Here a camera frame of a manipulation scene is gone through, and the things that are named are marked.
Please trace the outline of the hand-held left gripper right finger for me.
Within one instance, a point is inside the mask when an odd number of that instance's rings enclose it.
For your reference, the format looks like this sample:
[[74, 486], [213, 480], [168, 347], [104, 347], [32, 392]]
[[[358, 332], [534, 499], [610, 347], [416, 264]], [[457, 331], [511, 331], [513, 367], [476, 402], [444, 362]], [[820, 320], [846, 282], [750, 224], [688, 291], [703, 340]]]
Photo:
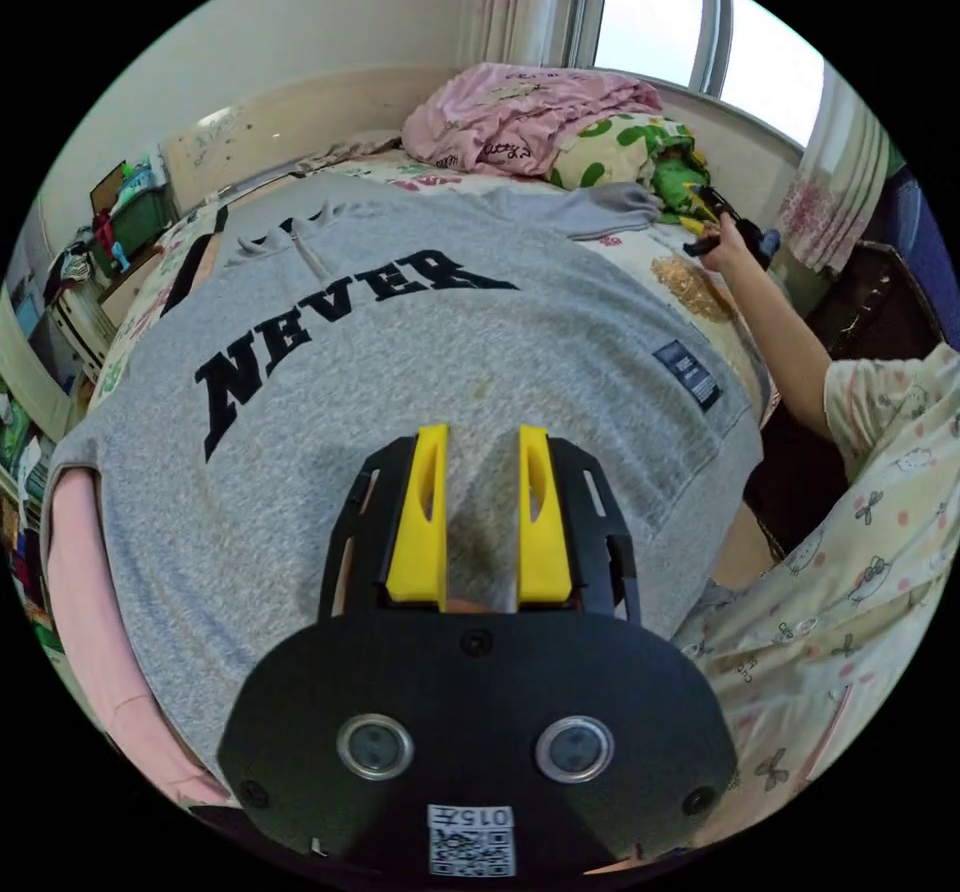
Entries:
[[542, 427], [518, 431], [518, 603], [566, 603], [573, 592], [560, 486], [549, 436]]

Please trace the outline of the person's right hand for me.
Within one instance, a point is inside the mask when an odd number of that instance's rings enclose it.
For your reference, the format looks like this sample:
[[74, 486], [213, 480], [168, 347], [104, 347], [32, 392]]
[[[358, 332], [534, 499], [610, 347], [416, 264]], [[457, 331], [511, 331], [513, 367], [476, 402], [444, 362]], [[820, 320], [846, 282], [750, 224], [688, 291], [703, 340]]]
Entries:
[[735, 272], [756, 265], [736, 222], [727, 214], [719, 219], [716, 239], [716, 245], [702, 257], [708, 271], [727, 279]]

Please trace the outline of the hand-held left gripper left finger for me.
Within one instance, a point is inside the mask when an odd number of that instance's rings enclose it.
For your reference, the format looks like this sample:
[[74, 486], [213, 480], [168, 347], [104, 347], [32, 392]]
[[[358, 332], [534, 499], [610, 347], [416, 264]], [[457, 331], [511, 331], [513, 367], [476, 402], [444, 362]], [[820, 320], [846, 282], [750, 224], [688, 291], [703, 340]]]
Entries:
[[447, 599], [448, 438], [446, 424], [417, 433], [386, 578], [392, 601]]

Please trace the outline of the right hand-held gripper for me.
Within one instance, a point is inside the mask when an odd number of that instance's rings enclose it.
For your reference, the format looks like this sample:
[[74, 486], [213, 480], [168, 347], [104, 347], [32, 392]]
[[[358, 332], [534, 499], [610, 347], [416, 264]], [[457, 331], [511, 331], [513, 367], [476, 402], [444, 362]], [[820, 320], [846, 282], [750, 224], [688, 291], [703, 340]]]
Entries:
[[689, 192], [709, 212], [715, 224], [685, 226], [696, 239], [692, 243], [683, 245], [683, 250], [688, 256], [702, 259], [716, 245], [719, 219], [722, 214], [727, 214], [736, 222], [753, 259], [764, 271], [769, 269], [773, 255], [780, 245], [780, 234], [776, 230], [761, 230], [753, 221], [740, 215], [730, 202], [710, 185], [694, 185], [693, 188], [689, 188]]

